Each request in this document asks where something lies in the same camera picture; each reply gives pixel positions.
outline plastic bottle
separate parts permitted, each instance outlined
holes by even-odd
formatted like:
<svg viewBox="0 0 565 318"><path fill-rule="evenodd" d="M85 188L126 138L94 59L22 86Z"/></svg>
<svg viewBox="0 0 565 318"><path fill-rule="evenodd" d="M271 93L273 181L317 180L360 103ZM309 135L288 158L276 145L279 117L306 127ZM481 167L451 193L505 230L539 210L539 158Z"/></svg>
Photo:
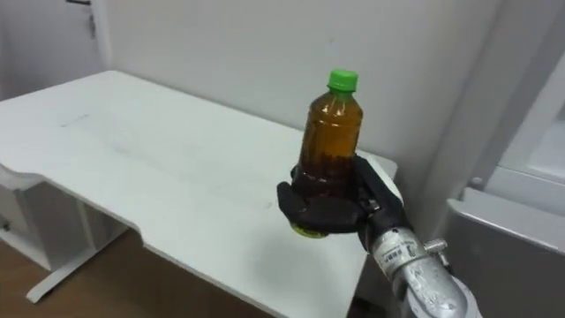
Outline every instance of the plastic bottle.
<svg viewBox="0 0 565 318"><path fill-rule="evenodd" d="M335 69L329 91L310 105L302 150L292 180L305 197L344 196L351 173L363 111L353 98L355 72Z"/></svg>

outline white wall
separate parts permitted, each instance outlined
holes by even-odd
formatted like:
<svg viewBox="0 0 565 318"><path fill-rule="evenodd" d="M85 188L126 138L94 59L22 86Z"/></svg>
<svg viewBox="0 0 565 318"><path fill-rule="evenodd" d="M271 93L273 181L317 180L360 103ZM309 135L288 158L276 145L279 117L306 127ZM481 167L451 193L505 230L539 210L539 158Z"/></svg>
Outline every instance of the white wall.
<svg viewBox="0 0 565 318"><path fill-rule="evenodd" d="M20 95L102 70L88 25L90 9L65 0L0 0L10 71L7 91Z"/></svg>
<svg viewBox="0 0 565 318"><path fill-rule="evenodd" d="M286 125L303 127L330 69L358 71L365 110L360 145L396 160L414 195L499 2L121 0L105 6L112 67Z"/></svg>
<svg viewBox="0 0 565 318"><path fill-rule="evenodd" d="M0 19L0 101L6 98L6 72L7 72L7 56L4 41L4 25Z"/></svg>

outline door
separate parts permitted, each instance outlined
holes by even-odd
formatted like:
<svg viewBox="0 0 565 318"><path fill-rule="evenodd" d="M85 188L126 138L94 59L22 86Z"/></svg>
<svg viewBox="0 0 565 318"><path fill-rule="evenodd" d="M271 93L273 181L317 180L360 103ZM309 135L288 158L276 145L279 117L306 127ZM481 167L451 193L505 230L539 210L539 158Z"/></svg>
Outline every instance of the door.
<svg viewBox="0 0 565 318"><path fill-rule="evenodd" d="M470 188L448 204L448 257L484 317L565 317L565 217Z"/></svg>
<svg viewBox="0 0 565 318"><path fill-rule="evenodd" d="M89 1L0 0L4 97L103 70Z"/></svg>

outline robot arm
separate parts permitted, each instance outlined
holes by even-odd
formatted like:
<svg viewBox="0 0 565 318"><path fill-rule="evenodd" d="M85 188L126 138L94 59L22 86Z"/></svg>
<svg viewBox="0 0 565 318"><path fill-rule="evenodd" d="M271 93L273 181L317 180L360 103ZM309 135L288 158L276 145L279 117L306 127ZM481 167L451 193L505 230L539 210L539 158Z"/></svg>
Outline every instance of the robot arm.
<svg viewBox="0 0 565 318"><path fill-rule="evenodd" d="M402 198L388 176L375 172L364 158L353 159L355 176L347 199L305 199L282 182L279 208L301 228L326 233L357 232L404 303L403 316L480 317L472 294L446 267L443 240L422 244L403 209Z"/></svg>

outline white table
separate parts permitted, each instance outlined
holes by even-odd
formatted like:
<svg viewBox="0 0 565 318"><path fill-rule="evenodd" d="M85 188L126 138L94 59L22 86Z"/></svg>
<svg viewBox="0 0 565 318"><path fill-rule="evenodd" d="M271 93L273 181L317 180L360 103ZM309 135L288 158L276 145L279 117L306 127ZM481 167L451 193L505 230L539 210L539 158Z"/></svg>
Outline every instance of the white table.
<svg viewBox="0 0 565 318"><path fill-rule="evenodd" d="M357 235L300 237L277 207L301 136L120 72L0 103L6 169L42 176L270 314L344 317L365 261Z"/></svg>

